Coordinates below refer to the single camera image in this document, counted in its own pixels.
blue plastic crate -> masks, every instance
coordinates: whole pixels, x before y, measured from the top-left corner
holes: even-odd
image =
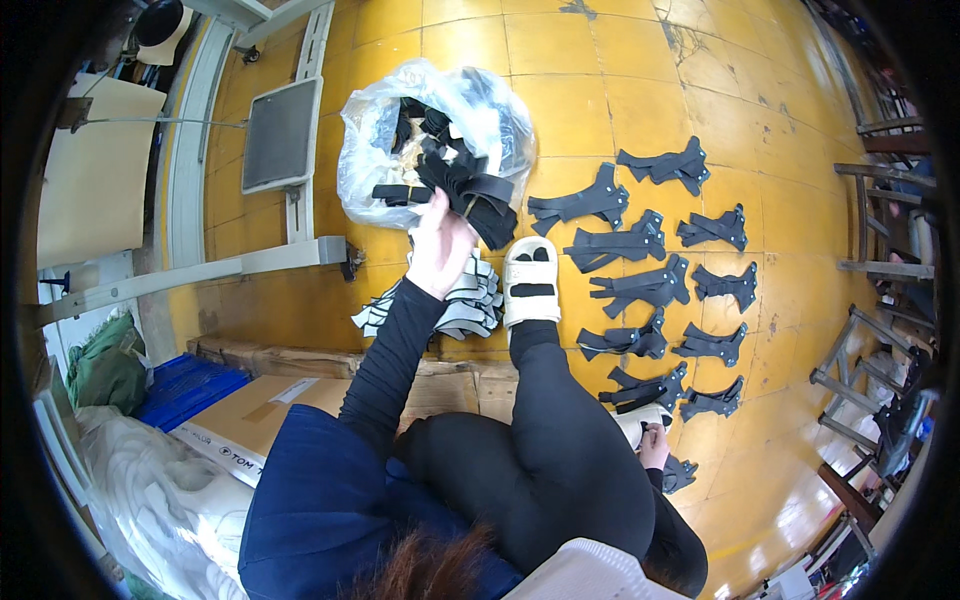
[[[154,369],[154,385],[132,417],[169,432],[251,379],[247,372],[185,352]]]

wheel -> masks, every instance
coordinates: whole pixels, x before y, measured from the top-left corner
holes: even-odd
[[[260,60],[260,51],[257,50],[255,47],[251,48],[250,50],[245,52],[243,55],[244,64],[250,64],[251,62],[257,62],[258,60]]]

hand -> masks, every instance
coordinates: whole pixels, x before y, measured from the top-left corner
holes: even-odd
[[[670,454],[670,445],[666,442],[666,429],[660,423],[647,424],[647,430],[640,438],[640,464],[643,468],[663,470],[666,457]]]
[[[414,238],[414,255],[407,278],[430,296],[443,300],[463,273],[479,236],[467,219],[450,211],[450,199],[439,187],[410,235]]]

plastic bag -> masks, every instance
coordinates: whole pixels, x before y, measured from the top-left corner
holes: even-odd
[[[253,489],[115,407],[76,416],[88,506],[117,562],[180,600],[246,600],[237,562]]]
[[[394,144],[400,98],[409,96],[444,112],[463,134],[475,156],[489,158],[488,173],[514,184],[516,210],[537,156],[533,123],[523,102],[490,71],[462,67],[441,73],[428,60],[404,62],[392,74],[356,90],[340,112],[344,146],[337,164],[337,195],[351,221],[385,228],[414,227],[420,215],[412,206],[386,206],[371,193],[397,161]]]

yellow floor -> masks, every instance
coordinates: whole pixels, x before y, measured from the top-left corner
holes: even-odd
[[[345,218],[335,191],[344,131],[338,111],[353,89],[403,60],[423,56],[442,69],[471,64],[510,82],[530,109],[538,140],[527,195],[580,190],[621,148],[636,156],[677,152],[696,134],[712,173],[700,197],[676,181],[636,183],[622,167],[617,177],[631,194],[625,222],[647,207],[662,213],[667,249],[689,258],[690,273],[698,264],[718,275],[739,275],[752,261],[759,267],[757,302],[745,314],[730,297],[694,298],[666,309],[663,330],[675,343],[691,322],[711,333],[729,333],[741,321],[750,328],[736,367],[687,361],[685,384],[699,391],[726,388],[742,374],[742,407],[729,419],[704,414],[678,422],[670,434],[674,454],[700,465],[696,483],[671,500],[708,550],[703,597],[733,596],[798,557],[835,518],[837,498],[816,467],[824,459],[839,469],[856,463],[847,445],[817,424],[827,398],[806,379],[847,306],[876,300],[862,275],[834,268],[855,240],[849,183],[831,164],[864,161],[863,147],[846,91],[799,0],[588,0],[588,12],[581,4],[337,0],[323,66],[315,224],[318,235],[345,234],[367,261],[350,285],[335,268],[317,268],[201,286],[197,328],[269,344],[351,351],[369,344],[348,317],[404,273],[408,245],[403,231]],[[244,66],[230,54],[215,118],[238,120],[253,95],[292,81],[303,27],[300,21],[271,36],[256,64]],[[284,242],[282,193],[239,193],[243,140],[242,131],[226,128],[211,135],[208,259]],[[687,250],[673,235],[691,211],[715,218],[737,203],[747,218],[746,253],[719,242]],[[520,220],[517,236],[531,234],[525,210]],[[554,227],[549,237],[568,245],[577,227],[608,230],[587,217]],[[492,259],[497,270],[502,255]],[[653,258],[619,259],[594,275],[658,266]],[[596,393],[615,388],[606,376],[619,359],[586,362],[574,344],[580,328],[643,324],[652,309],[635,302],[625,318],[608,320],[603,302],[589,299],[588,279],[562,259],[561,341],[574,374]],[[432,350],[446,359],[507,359],[502,328],[487,340],[444,338]],[[680,360],[669,352],[660,361],[630,356],[626,371],[652,376]]]

